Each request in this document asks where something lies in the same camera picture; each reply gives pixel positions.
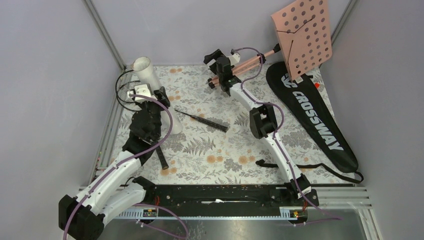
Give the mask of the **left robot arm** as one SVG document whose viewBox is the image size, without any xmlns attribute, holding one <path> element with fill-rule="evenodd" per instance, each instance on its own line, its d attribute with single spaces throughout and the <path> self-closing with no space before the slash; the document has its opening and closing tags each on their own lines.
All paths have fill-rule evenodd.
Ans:
<svg viewBox="0 0 424 240">
<path fill-rule="evenodd" d="M 65 195 L 58 204 L 58 226 L 62 238 L 96 240 L 115 217 L 141 203 L 152 204 L 155 192 L 148 181 L 135 178 L 120 192 L 119 186 L 138 170 L 171 135 L 173 117 L 166 90 L 142 84 L 128 92 L 140 110 L 133 114 L 129 137 L 117 158 L 76 196 Z"/>
</svg>

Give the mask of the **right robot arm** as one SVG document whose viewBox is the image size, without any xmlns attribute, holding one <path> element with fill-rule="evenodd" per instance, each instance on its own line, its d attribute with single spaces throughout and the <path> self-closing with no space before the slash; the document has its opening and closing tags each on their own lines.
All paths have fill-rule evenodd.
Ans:
<svg viewBox="0 0 424 240">
<path fill-rule="evenodd" d="M 252 135 L 267 146 L 272 154 L 284 179 L 284 185 L 288 189 L 287 201 L 293 206 L 301 205 L 307 194 L 312 191 L 312 186 L 307 177 L 302 173 L 289 156 L 279 135 L 285 116 L 284 112 L 275 103 L 264 102 L 256 98 L 246 87 L 245 83 L 255 79 L 262 71 L 262 55 L 258 51 L 259 70 L 253 77 L 240 80 L 232 67 L 240 61 L 238 49 L 233 50 L 235 59 L 225 56 L 220 49 L 205 55 L 203 63 L 217 76 L 221 90 L 228 96 L 233 97 L 249 111 L 249 127 Z"/>
</svg>

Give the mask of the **white shuttlecock tube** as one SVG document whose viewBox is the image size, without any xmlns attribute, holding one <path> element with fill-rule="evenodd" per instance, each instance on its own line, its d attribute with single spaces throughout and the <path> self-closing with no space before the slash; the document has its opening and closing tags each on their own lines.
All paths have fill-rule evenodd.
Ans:
<svg viewBox="0 0 424 240">
<path fill-rule="evenodd" d="M 159 90 L 160 87 L 162 87 L 162 84 L 160 83 L 160 80 L 157 74 L 155 73 L 154 66 L 147 56 L 137 58 L 133 62 L 132 68 L 140 82 L 142 84 L 148 84 L 152 92 L 155 90 Z M 184 128 L 180 119 L 178 118 L 176 112 L 171 106 L 168 108 L 168 110 L 173 120 L 171 134 L 176 135 L 181 133 Z"/>
</svg>

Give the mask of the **pink music stand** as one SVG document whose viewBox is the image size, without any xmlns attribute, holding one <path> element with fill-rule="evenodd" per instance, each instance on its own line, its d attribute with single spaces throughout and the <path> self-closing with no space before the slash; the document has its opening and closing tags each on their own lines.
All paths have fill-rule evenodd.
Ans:
<svg viewBox="0 0 424 240">
<path fill-rule="evenodd" d="M 289 79 L 295 80 L 332 57 L 327 0 L 295 0 L 273 13 L 271 18 L 278 43 L 273 49 L 265 53 L 260 52 L 263 64 L 269 56 L 281 53 Z M 256 54 L 244 62 L 240 60 L 233 68 L 238 77 L 258 66 L 260 66 L 260 60 Z M 207 83 L 212 89 L 219 86 L 218 77 L 214 74 Z"/>
</svg>

